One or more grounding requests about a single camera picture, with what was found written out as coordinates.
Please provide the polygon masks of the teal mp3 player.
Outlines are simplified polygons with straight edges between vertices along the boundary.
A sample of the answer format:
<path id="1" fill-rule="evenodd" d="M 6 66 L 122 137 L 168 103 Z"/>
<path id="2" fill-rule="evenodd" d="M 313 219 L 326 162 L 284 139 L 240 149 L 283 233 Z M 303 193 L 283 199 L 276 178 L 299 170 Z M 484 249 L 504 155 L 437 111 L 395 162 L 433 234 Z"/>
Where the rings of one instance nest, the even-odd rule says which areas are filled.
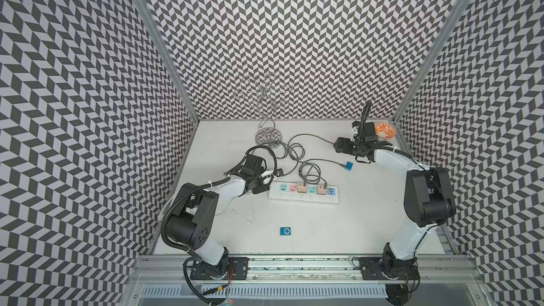
<path id="1" fill-rule="evenodd" d="M 348 161 L 348 162 L 345 164 L 344 168 L 345 168 L 345 170 L 351 171 L 352 168 L 353 168 L 353 165 L 354 165 L 354 164 L 353 164 L 352 162 L 349 162 L 349 161 Z"/>

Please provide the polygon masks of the pink charger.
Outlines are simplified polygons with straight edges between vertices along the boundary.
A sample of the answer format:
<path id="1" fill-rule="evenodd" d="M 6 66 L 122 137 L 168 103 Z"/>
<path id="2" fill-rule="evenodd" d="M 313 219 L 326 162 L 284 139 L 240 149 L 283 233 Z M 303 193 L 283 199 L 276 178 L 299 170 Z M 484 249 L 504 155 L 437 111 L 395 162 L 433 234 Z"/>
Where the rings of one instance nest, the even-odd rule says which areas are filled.
<path id="1" fill-rule="evenodd" d="M 299 194 L 306 194 L 308 192 L 308 187 L 304 183 L 298 183 L 297 192 L 299 192 Z"/>
<path id="2" fill-rule="evenodd" d="M 319 185 L 317 187 L 317 194 L 320 196 L 326 196 L 328 194 L 328 187 L 326 185 Z"/>

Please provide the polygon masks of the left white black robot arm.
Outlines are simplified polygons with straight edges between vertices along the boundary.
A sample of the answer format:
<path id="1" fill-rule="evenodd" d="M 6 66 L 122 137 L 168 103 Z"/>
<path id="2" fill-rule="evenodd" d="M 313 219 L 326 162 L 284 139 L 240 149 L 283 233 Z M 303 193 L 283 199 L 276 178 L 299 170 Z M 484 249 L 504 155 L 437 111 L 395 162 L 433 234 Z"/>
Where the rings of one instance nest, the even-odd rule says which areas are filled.
<path id="1" fill-rule="evenodd" d="M 229 265 L 229 251 L 211 235 L 214 219 L 232 201 L 267 192 L 272 181 L 282 174 L 274 151 L 267 145 L 256 145 L 224 173 L 224 178 L 200 186 L 184 184 L 162 219 L 162 241 L 187 253 L 209 278 L 231 277 L 234 273 Z"/>

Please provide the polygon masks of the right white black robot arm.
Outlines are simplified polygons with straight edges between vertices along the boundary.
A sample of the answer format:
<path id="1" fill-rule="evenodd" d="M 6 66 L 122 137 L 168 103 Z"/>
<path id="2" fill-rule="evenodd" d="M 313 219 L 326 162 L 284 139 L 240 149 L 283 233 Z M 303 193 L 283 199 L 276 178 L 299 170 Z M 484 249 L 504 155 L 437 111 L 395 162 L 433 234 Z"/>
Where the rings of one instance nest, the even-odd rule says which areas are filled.
<path id="1" fill-rule="evenodd" d="M 366 102 L 361 118 L 352 123 L 352 137 L 339 137 L 335 152 L 348 154 L 361 164 L 376 163 L 388 168 L 405 184 L 403 206 L 406 218 L 392 241 L 386 243 L 381 258 L 371 264 L 361 260 L 361 270 L 376 269 L 382 279 L 418 279 L 417 252 L 426 236 L 456 214 L 453 186 L 448 171 L 430 167 L 380 141 L 375 123 L 368 121 L 372 103 Z"/>

